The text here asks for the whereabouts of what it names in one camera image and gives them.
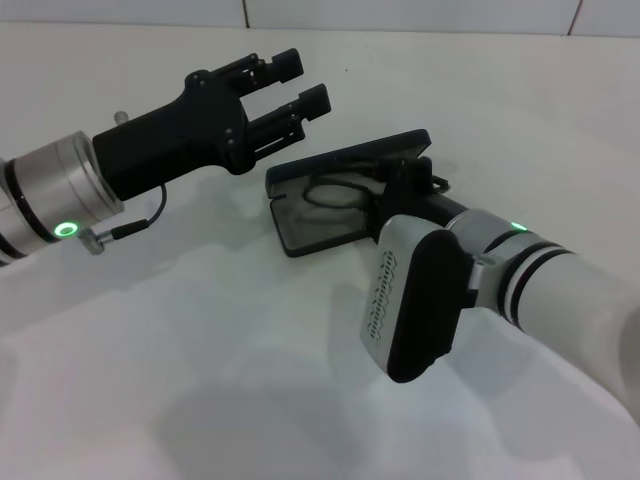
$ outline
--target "black case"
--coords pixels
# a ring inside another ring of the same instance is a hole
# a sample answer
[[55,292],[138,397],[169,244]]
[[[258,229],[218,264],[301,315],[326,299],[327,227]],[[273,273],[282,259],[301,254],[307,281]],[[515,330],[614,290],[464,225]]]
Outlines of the black case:
[[[363,211],[318,208],[305,202],[302,192],[311,173],[341,157],[418,158],[429,145],[429,133],[414,130],[270,168],[266,190],[286,255],[300,257],[377,235]],[[378,188],[382,193],[384,185]]]

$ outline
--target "white wall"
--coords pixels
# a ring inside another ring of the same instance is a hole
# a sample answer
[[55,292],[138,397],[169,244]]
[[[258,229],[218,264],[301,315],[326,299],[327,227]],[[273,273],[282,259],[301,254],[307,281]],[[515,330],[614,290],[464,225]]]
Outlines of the white wall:
[[247,0],[252,27],[566,34],[578,0]]
[[640,2],[638,0],[585,0],[573,34],[640,36]]
[[[255,28],[566,34],[579,0],[247,0]],[[0,20],[245,25],[242,0],[0,0]]]
[[0,0],[0,20],[245,26],[242,0]]

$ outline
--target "green led light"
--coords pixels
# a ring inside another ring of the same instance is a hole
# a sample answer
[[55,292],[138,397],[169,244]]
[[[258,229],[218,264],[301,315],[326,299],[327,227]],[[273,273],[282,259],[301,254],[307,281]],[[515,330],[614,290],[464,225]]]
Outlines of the green led light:
[[525,227],[524,225],[520,225],[519,223],[516,222],[511,222],[511,226],[513,228],[515,228],[516,230],[522,230],[523,232],[526,232],[527,230],[529,230],[527,227]]
[[62,222],[53,230],[53,233],[56,234],[56,237],[64,238],[64,237],[70,237],[71,235],[75,234],[77,231],[78,231],[78,225],[76,225],[75,223]]

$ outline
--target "screw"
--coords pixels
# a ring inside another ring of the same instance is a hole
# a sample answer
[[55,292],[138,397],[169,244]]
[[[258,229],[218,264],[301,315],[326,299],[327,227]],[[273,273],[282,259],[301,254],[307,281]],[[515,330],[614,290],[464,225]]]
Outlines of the screw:
[[82,245],[89,251],[91,255],[100,255],[104,252],[104,243],[98,235],[90,228],[80,230],[77,237]]
[[129,121],[129,115],[124,110],[118,110],[114,115],[113,119],[116,122],[116,125],[122,125],[123,123],[127,123]]

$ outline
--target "metal cylinder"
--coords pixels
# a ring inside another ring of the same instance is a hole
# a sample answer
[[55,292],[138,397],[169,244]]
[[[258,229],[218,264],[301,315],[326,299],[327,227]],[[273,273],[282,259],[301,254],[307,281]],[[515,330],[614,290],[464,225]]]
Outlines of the metal cylinder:
[[446,229],[453,232],[460,246],[472,255],[482,255],[511,236],[526,231],[524,227],[517,228],[511,222],[479,209],[462,212],[449,222]]
[[89,138],[77,132],[0,166],[0,262],[121,212]]

